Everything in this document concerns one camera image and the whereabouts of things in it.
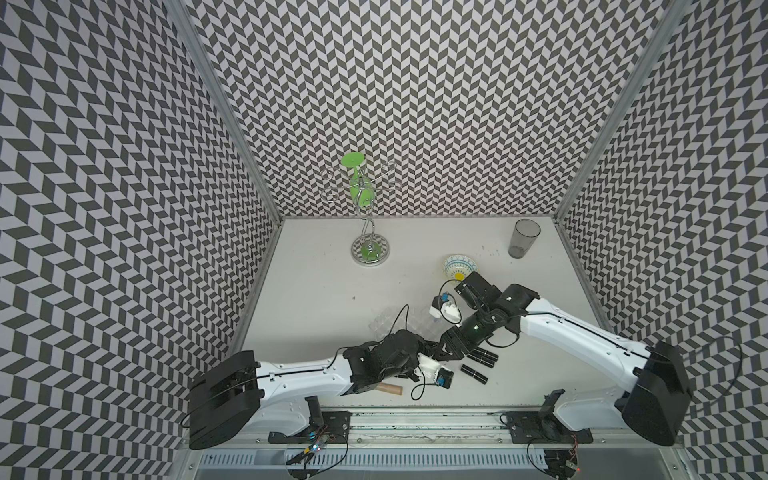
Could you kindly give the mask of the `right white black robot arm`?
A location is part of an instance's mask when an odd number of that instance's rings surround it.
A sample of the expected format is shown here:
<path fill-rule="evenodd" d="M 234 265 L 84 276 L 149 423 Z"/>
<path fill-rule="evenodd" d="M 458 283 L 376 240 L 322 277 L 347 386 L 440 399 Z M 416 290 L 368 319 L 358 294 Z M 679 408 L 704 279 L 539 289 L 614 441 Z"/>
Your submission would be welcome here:
<path fill-rule="evenodd" d="M 628 428 L 664 447 L 677 441 L 693 399 L 681 350 L 665 341 L 649 346 L 574 317 L 520 284 L 505 290 L 471 273 L 456 287 L 474 313 L 444 332 L 430 356 L 466 357 L 504 328 L 553 345 L 590 365 L 612 387 L 561 394 L 553 416 L 571 431 Z"/>

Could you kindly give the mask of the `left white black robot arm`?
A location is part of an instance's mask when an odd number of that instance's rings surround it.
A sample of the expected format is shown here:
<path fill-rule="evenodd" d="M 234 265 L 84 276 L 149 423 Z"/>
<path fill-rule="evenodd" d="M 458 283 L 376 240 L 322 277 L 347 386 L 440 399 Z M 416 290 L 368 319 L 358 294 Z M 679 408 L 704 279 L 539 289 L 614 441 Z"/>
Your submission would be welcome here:
<path fill-rule="evenodd" d="M 182 421 L 189 447 L 221 445 L 246 427 L 297 435 L 318 423 L 311 398 L 366 393 L 390 378 L 448 389 L 454 373 L 431 357 L 436 348 L 401 329 L 314 362 L 260 363 L 252 351 L 238 352 L 191 381 Z"/>

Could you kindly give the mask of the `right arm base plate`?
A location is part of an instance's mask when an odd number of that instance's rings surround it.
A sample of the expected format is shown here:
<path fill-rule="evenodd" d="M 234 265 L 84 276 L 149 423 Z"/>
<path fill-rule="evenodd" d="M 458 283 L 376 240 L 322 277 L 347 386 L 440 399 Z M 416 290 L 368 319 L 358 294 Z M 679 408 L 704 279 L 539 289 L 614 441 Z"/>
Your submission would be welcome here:
<path fill-rule="evenodd" d="M 594 442 L 589 429 L 569 430 L 554 415 L 557 400 L 565 393 L 557 389 L 544 396 L 544 403 L 538 411 L 515 410 L 503 412 L 501 423 L 510 433 L 514 444 L 528 444 L 541 441 L 553 444 L 591 444 Z"/>

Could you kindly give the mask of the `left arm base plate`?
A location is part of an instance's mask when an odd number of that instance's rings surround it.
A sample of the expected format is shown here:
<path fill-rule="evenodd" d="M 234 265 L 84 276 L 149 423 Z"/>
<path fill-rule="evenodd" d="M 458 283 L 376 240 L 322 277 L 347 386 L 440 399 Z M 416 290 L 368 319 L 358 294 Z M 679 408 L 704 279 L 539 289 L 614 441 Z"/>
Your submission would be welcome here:
<path fill-rule="evenodd" d="M 268 429 L 269 444 L 307 444 L 325 435 L 329 444 L 343 444 L 349 435 L 352 413 L 326 410 L 317 396 L 277 405 L 280 422 Z"/>

